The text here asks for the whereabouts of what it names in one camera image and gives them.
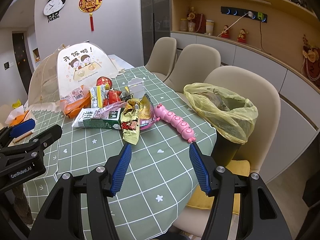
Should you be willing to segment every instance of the cardboard box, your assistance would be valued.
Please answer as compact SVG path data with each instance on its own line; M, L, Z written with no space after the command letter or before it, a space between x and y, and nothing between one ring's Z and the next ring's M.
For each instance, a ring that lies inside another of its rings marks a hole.
M120 117L122 109L109 112L108 118L93 119L98 108L84 108L80 111L79 115L72 124L72 127L81 128L106 128L121 130Z

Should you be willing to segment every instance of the doorway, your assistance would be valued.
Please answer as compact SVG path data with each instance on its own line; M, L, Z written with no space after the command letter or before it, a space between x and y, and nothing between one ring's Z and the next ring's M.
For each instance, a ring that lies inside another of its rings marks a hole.
M32 72L30 69L25 39L23 33L12 33L12 42L14 56L16 58L18 71L27 94L29 93L29 86L32 77Z

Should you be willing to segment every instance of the red tassel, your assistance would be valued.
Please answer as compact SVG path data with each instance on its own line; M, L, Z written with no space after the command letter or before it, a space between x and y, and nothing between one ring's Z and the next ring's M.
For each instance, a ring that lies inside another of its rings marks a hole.
M91 24L91 31L94 31L94 27L93 27L93 17L92 17L92 13L90 13L90 24Z

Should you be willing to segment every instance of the glass cabinet door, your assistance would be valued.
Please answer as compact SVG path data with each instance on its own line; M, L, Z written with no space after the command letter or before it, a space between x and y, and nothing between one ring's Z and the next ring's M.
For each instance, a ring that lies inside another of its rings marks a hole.
M153 0L154 42L170 37L170 0Z
M154 45L152 0L141 0L141 24L143 58L144 65L146 65Z

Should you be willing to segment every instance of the yellow plastic bag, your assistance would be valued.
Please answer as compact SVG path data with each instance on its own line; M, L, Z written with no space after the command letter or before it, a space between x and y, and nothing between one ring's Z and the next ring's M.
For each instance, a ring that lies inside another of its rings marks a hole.
M21 103L20 99L18 99L17 102L15 102L14 104L12 104L12 107L13 107L14 109L18 108L19 106L22 106L22 103Z
M240 95L205 83L186 85L183 92L192 108L227 140L245 144L254 129L258 110Z

